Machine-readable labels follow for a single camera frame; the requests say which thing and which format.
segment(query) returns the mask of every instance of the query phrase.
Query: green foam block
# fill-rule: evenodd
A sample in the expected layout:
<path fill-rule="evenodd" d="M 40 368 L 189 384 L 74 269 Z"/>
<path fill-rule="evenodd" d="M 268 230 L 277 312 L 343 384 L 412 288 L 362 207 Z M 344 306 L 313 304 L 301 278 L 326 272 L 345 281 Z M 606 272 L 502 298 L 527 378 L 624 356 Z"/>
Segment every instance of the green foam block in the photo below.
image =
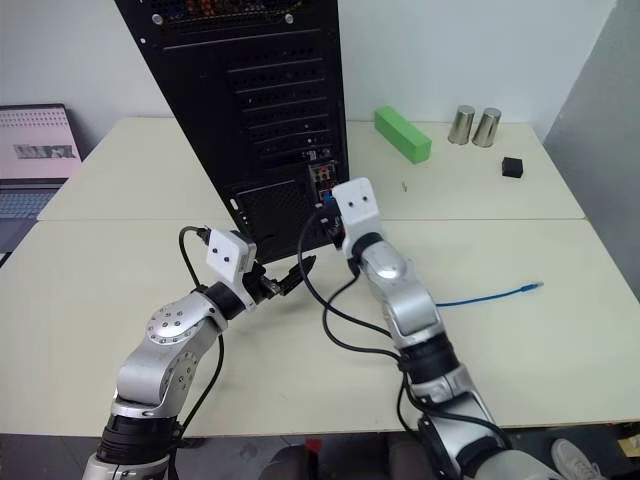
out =
<path fill-rule="evenodd" d="M 376 130 L 413 164 L 424 162 L 431 154 L 431 139 L 407 122 L 391 107 L 375 111 Z"/>

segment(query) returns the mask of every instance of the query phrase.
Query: computer case back panel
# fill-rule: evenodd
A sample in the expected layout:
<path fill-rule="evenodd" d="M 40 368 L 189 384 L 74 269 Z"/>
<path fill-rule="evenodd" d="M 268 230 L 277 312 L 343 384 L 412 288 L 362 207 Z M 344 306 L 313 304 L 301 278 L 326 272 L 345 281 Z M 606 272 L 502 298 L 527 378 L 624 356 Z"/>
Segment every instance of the computer case back panel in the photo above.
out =
<path fill-rule="evenodd" d="M 336 0 L 116 4 L 259 260 L 295 253 L 313 204 L 348 179 Z M 314 229 L 305 247 L 327 242 Z"/>

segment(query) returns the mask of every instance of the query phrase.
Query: laptop keyboard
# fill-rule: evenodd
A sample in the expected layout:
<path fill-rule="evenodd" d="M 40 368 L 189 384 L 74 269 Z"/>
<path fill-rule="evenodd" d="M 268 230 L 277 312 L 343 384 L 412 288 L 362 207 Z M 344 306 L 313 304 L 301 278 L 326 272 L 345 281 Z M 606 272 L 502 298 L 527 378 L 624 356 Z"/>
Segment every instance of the laptop keyboard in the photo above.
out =
<path fill-rule="evenodd" d="M 55 192 L 0 193 L 0 218 L 36 218 Z"/>

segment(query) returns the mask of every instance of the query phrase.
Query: black cube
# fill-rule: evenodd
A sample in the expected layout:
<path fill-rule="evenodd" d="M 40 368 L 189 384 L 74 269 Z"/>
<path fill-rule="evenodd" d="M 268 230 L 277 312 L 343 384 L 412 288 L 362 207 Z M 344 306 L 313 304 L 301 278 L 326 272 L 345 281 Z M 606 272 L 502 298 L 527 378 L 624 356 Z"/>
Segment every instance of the black cube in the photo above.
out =
<path fill-rule="evenodd" d="M 502 160 L 503 177 L 522 177 L 522 160 L 519 158 L 504 157 Z"/>

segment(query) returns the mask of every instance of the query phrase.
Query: white table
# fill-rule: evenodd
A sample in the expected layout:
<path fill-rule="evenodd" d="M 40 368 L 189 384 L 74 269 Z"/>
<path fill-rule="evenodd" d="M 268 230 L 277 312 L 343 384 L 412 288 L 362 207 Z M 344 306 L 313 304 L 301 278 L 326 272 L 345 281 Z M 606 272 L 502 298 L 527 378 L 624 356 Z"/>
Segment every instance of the white table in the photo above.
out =
<path fill-rule="evenodd" d="M 203 218 L 198 223 L 212 224 Z M 158 306 L 190 288 L 176 234 L 184 220 L 42 222 L 0 269 L 0 431 L 99 435 L 118 368 Z M 640 307 L 588 222 L 390 221 L 440 301 L 543 280 L 499 301 L 442 310 L 449 336 L 504 426 L 640 418 Z M 202 267 L 204 247 L 189 239 Z M 327 294 L 349 278 L 341 256 L 318 251 L 312 280 Z M 280 262 L 270 275 L 283 275 Z M 379 322 L 364 282 L 338 305 Z M 331 344 L 304 288 L 230 323 L 220 384 L 192 435 L 398 429 L 400 376 L 386 358 Z M 332 318 L 360 345 L 387 340 Z M 216 353 L 203 360 L 189 407 Z"/>
<path fill-rule="evenodd" d="M 413 165 L 371 123 L 347 126 L 351 177 L 371 179 L 385 219 L 583 218 L 531 126 L 505 124 L 493 147 L 452 145 L 447 124 L 417 124 L 433 140 Z M 524 161 L 505 178 L 505 155 Z M 228 218 L 187 139 L 172 118 L 126 118 L 85 160 L 40 220 Z"/>

